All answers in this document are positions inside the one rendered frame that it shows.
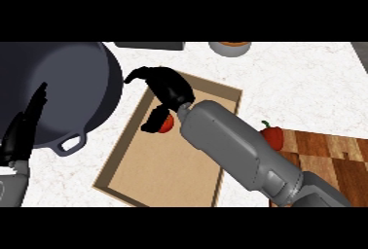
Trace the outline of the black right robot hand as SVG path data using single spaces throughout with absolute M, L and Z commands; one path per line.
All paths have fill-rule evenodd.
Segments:
M 141 126 L 142 131 L 157 133 L 169 118 L 170 111 L 179 112 L 181 107 L 194 102 L 194 91 L 184 76 L 169 67 L 142 66 L 133 69 L 124 83 L 129 84 L 133 79 L 145 81 L 161 102 L 150 114 L 147 123 Z

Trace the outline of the wooden cutting board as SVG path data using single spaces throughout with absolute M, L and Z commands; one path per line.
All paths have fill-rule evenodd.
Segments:
M 283 129 L 278 153 L 311 171 L 346 196 L 351 205 L 368 207 L 368 139 Z

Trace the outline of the cardboard box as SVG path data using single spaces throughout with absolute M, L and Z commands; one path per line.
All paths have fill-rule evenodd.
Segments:
M 213 207 L 223 178 L 221 166 L 185 141 L 178 127 L 166 133 L 141 130 L 158 105 L 148 91 L 93 188 L 132 206 Z

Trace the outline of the red bell pepper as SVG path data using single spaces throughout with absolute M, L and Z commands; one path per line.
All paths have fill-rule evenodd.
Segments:
M 271 126 L 266 121 L 263 121 L 262 124 L 266 127 L 260 130 L 260 134 L 263 135 L 272 149 L 275 151 L 281 151 L 286 142 L 284 131 L 278 126 Z

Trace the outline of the red tomato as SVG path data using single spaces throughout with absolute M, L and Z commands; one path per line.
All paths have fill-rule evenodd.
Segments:
M 166 133 L 173 129 L 173 127 L 175 127 L 175 117 L 173 115 L 169 115 L 158 132 Z

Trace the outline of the grey appliance edge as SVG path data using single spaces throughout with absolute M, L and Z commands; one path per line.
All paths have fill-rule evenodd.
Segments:
M 352 46 L 368 73 L 368 42 L 352 42 Z

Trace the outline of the dark grey pan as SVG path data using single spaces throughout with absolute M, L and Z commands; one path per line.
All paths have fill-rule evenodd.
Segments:
M 0 42 L 0 138 L 46 85 L 36 149 L 65 157 L 107 121 L 123 94 L 120 63 L 99 42 Z

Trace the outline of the dark grey flat object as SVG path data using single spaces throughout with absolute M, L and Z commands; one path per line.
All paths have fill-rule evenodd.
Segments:
M 120 48 L 182 51 L 185 42 L 116 42 Z

